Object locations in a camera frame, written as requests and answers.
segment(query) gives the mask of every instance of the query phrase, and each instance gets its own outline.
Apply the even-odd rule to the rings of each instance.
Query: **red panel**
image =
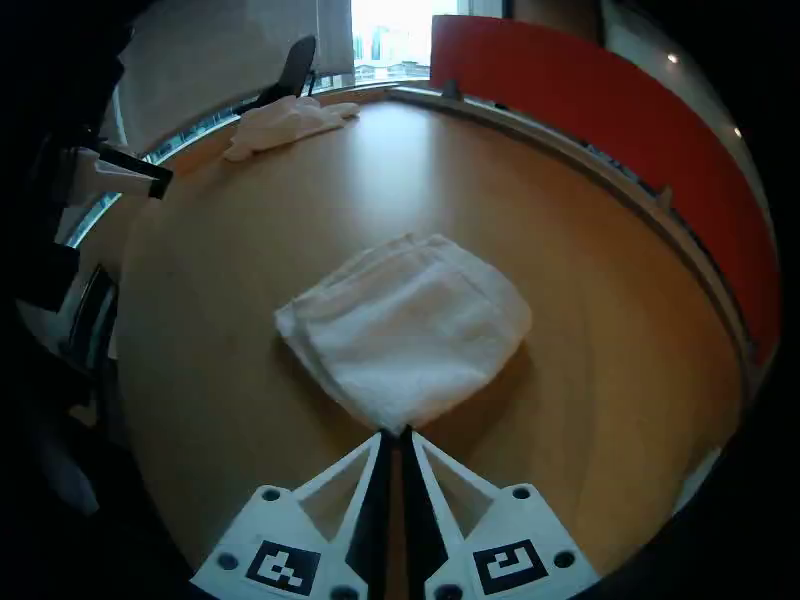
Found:
[[[434,86],[499,102],[584,139],[672,206],[728,280],[762,364],[780,332],[780,274],[764,215],[725,147],[658,81],[584,40],[506,19],[437,16]]]

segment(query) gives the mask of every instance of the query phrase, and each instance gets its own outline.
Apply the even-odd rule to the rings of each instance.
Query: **wooden table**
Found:
[[[179,173],[131,232],[124,406],[146,484],[193,565],[256,486],[298,486],[370,435],[304,372],[272,314],[409,231],[495,265],[533,315],[499,377],[423,433],[498,485],[533,483],[601,574],[652,537],[687,471],[732,432],[731,340],[634,212],[492,128],[369,104],[342,130]]]

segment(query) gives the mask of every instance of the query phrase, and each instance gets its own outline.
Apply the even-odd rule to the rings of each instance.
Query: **black chair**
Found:
[[[88,405],[91,397],[95,398],[96,429],[101,433],[107,432],[109,411],[114,411],[110,403],[116,396],[116,365],[108,358],[108,347],[117,316],[117,296],[116,282],[98,265],[83,290],[69,338],[61,345],[63,358],[89,380],[90,394],[81,404]]]
[[[237,115],[243,115],[248,110],[260,108],[280,100],[285,96],[300,97],[303,93],[303,86],[306,79],[311,75],[311,86],[308,89],[309,96],[314,89],[316,74],[311,70],[311,63],[314,62],[314,52],[317,49],[317,39],[313,35],[306,36],[296,41],[289,49],[286,63],[283,65],[283,72],[277,83],[266,88],[258,98],[247,104],[243,104],[234,109]]]

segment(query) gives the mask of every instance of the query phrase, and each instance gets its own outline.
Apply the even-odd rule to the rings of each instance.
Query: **window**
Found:
[[[463,0],[352,0],[356,83],[427,78],[431,19],[458,14]]]

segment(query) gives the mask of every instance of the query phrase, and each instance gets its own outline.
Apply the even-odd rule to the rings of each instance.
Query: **folded towel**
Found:
[[[350,259],[275,322],[334,400],[399,435],[491,381],[531,316],[494,267],[440,235],[407,235]]]
[[[358,104],[352,102],[320,106],[308,96],[286,96],[244,113],[231,138],[232,145],[223,156],[230,161],[245,160],[254,152],[343,127],[344,119],[357,115],[359,110]]]

